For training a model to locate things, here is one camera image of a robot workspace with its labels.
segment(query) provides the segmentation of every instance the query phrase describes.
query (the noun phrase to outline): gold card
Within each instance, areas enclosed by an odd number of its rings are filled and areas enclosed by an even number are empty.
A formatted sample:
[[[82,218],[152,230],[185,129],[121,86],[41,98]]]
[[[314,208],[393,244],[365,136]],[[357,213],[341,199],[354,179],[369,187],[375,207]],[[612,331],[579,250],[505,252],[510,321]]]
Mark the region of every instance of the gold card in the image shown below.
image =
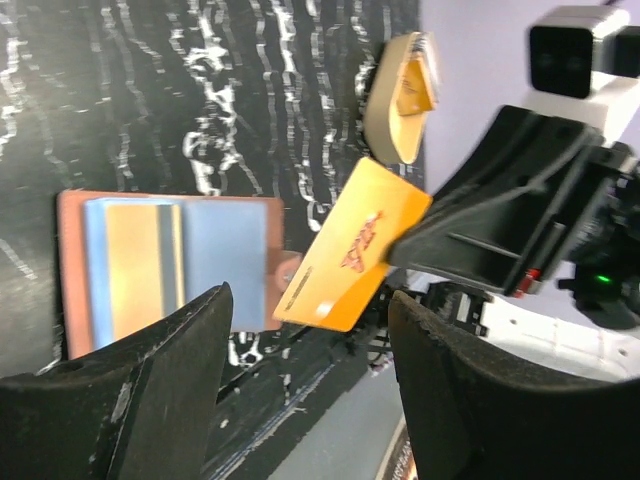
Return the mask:
[[[431,197],[370,158],[356,165],[274,317],[351,330],[389,270],[387,250]]]

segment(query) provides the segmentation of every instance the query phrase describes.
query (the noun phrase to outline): gray floor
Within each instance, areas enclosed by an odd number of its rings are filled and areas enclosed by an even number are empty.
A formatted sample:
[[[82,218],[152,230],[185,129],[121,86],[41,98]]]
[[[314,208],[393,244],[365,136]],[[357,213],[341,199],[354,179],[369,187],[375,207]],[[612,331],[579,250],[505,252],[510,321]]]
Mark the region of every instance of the gray floor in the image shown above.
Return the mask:
[[[393,369],[368,375],[338,399],[269,480],[373,480],[401,416]]]

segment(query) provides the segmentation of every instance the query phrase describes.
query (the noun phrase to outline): camera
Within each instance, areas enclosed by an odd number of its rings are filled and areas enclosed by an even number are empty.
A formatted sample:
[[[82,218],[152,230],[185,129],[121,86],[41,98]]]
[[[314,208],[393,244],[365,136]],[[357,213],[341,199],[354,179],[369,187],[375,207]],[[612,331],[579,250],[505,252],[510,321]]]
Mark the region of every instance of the camera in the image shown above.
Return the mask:
[[[585,99],[597,79],[640,76],[640,27],[608,6],[558,7],[529,29],[529,80],[541,92]]]

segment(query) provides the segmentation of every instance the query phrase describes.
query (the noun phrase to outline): tabletop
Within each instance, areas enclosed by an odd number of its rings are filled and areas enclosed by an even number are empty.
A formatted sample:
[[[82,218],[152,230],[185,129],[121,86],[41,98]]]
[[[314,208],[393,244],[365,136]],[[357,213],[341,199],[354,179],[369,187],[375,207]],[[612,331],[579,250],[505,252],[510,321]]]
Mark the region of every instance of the tabletop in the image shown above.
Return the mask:
[[[277,196],[304,252],[418,0],[0,0],[0,376],[64,354],[64,189]],[[394,167],[422,186],[421,168]],[[280,332],[235,335],[227,370]]]

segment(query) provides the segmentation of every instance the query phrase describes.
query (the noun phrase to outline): card holder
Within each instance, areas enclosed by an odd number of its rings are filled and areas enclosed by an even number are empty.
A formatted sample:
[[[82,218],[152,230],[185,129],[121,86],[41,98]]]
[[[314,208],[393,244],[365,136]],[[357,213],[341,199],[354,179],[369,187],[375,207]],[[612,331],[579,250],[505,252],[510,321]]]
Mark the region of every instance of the card holder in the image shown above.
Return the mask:
[[[280,321],[272,312],[282,296],[282,281],[276,275],[280,265],[289,270],[299,265],[300,254],[283,254],[284,204],[279,198],[263,197],[199,197],[152,195],[124,192],[66,190],[57,198],[60,275],[65,315],[65,329],[70,358],[78,358],[94,350],[89,305],[89,280],[86,266],[84,203],[98,198],[165,198],[171,201],[243,201],[261,202],[267,208],[267,259],[265,287],[265,319],[263,330],[277,330]]]
[[[433,34],[412,32],[387,42],[362,120],[376,160],[386,165],[416,161],[439,83]]]

